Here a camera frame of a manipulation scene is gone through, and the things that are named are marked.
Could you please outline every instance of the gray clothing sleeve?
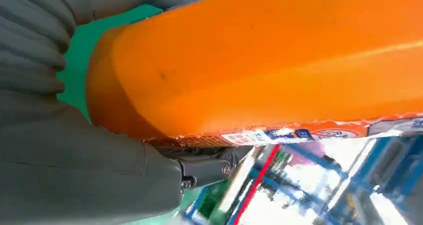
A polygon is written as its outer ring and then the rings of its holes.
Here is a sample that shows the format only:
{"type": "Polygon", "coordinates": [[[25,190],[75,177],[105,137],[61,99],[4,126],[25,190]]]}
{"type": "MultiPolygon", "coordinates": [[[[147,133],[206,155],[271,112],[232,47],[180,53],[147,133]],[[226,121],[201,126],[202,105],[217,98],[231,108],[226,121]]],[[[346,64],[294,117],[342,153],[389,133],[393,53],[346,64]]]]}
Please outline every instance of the gray clothing sleeve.
{"type": "Polygon", "coordinates": [[[78,25],[188,1],[0,0],[0,224],[121,224],[179,205],[179,163],[91,126],[57,100],[55,74],[78,25]]]}

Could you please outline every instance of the orange container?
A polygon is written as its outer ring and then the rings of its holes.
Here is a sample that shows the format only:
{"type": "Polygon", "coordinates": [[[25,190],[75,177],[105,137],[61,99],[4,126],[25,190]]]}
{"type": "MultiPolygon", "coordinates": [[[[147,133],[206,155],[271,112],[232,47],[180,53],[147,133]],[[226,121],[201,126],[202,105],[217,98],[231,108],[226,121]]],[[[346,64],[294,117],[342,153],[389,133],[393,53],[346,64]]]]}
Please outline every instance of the orange container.
{"type": "Polygon", "coordinates": [[[200,0],[110,30],[92,122],[156,146],[421,130],[422,1],[200,0]]]}

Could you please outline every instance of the product label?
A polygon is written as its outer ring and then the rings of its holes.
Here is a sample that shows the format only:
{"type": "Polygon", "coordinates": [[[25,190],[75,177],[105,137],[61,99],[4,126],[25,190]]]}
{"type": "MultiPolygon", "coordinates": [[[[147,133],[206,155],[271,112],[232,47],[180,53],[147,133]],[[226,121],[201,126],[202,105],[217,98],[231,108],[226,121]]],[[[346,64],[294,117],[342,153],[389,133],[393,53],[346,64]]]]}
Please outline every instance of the product label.
{"type": "Polygon", "coordinates": [[[357,138],[359,133],[345,129],[328,129],[314,131],[312,135],[315,140],[319,140],[327,138],[357,138]]]}
{"type": "Polygon", "coordinates": [[[299,143],[312,141],[313,137],[306,129],[271,129],[244,131],[233,134],[223,134],[222,137],[236,145],[268,145],[280,143],[299,143]]]}

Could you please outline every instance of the white light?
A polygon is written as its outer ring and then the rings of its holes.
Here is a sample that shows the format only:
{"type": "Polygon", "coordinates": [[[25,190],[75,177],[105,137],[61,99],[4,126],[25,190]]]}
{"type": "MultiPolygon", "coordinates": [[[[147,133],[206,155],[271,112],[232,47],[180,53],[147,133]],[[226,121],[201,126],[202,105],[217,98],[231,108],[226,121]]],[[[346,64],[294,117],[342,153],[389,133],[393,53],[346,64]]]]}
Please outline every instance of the white light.
{"type": "Polygon", "coordinates": [[[392,202],[382,194],[372,194],[370,199],[385,225],[408,225],[392,202]]]}

